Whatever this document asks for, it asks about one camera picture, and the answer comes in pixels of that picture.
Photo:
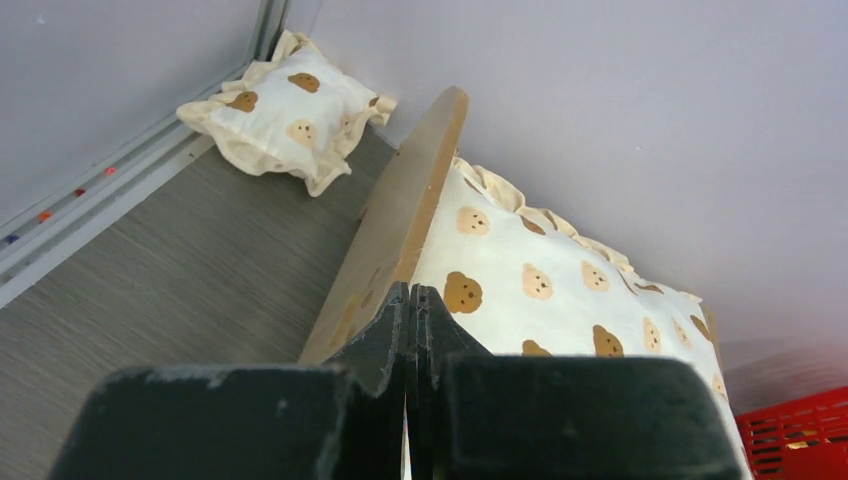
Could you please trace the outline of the aluminium frame rail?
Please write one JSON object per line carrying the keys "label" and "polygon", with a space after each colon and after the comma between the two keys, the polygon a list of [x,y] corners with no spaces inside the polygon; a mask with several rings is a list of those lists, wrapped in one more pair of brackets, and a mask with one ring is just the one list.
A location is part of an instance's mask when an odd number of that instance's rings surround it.
{"label": "aluminium frame rail", "polygon": [[268,55],[282,1],[1,5],[1,300],[208,148],[175,111]]}

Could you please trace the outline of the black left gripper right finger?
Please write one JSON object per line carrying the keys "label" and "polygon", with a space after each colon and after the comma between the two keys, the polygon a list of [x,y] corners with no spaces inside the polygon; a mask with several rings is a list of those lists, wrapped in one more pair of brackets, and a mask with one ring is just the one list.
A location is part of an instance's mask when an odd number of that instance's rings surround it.
{"label": "black left gripper right finger", "polygon": [[434,287],[412,287],[409,327],[409,472],[414,480],[446,479],[451,446],[443,386],[447,365],[461,356],[491,353],[459,325]]}

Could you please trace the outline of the large bear print cushion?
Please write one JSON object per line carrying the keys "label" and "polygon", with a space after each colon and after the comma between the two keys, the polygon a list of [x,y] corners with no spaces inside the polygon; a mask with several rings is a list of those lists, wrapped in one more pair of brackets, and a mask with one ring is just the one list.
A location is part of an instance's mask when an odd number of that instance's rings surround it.
{"label": "large bear print cushion", "polygon": [[743,477],[751,477],[703,301],[642,278],[623,254],[530,207],[499,175],[452,160],[413,279],[436,288],[460,326],[495,354],[689,364],[712,392]]}

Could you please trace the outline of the red plastic basket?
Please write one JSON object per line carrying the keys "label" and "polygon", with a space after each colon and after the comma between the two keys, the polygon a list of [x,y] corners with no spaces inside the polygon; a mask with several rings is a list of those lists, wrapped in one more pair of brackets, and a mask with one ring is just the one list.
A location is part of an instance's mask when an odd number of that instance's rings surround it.
{"label": "red plastic basket", "polygon": [[847,480],[847,388],[736,417],[756,479]]}

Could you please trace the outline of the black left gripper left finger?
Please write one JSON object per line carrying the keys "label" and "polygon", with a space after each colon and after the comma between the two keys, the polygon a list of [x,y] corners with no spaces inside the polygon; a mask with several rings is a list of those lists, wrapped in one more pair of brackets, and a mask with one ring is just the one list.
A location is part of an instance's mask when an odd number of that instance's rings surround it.
{"label": "black left gripper left finger", "polygon": [[410,288],[395,282],[373,319],[327,363],[343,374],[334,479],[401,479]]}

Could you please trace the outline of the small bear print pillow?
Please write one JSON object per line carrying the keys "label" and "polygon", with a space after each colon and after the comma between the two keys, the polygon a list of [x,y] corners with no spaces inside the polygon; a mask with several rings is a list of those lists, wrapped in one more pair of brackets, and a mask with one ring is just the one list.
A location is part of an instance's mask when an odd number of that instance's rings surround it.
{"label": "small bear print pillow", "polygon": [[240,79],[176,115],[210,136],[240,171],[287,173],[318,197],[351,174],[346,158],[367,123],[386,124],[395,108],[395,100],[332,65],[308,37],[284,31],[270,60],[251,63]]}

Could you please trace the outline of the wooden pet bed frame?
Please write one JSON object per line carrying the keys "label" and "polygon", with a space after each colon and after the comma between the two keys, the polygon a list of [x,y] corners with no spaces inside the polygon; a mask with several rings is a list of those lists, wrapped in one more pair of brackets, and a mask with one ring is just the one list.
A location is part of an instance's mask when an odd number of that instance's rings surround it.
{"label": "wooden pet bed frame", "polygon": [[373,319],[395,282],[413,276],[468,110],[467,94],[446,89],[378,179],[340,271],[300,356],[319,364]]}

